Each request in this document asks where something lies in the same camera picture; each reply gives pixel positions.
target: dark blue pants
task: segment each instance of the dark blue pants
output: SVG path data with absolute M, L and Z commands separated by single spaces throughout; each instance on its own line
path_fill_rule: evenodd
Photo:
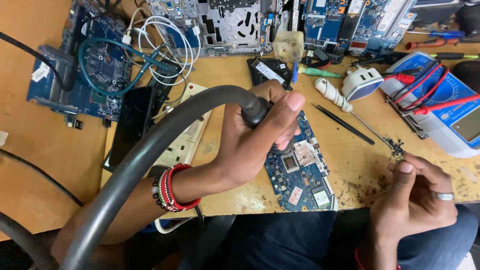
M 455 270 L 473 244 L 478 220 L 464 206 L 457 205 L 454 225 L 404 237 L 398 245 L 402 270 Z M 293 212 L 249 215 L 232 249 L 236 269 L 356 269 L 354 247 L 360 241 L 340 243 L 347 250 L 331 254 L 329 237 L 336 212 Z

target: red bracelet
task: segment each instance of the red bracelet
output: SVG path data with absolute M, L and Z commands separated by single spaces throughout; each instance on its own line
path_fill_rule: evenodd
M 177 164 L 170 169 L 167 169 L 163 174 L 157 176 L 153 182 L 152 192 L 153 198 L 156 199 L 156 203 L 163 209 L 172 212 L 179 212 L 183 210 L 189 210 L 194 208 L 200 203 L 200 198 L 195 199 L 186 204 L 179 204 L 172 192 L 171 178 L 175 172 L 180 172 L 185 169 L 191 168 L 188 164 Z
M 355 260 L 357 261 L 357 267 L 358 267 L 358 270 L 366 270 L 365 267 L 363 267 L 363 265 L 362 265 L 362 263 L 360 262 L 360 259 L 359 259 L 359 248 L 360 248 L 360 246 L 358 246 L 353 251 L 353 254 L 355 255 Z M 396 270 L 401 270 L 398 263 L 396 264 Z

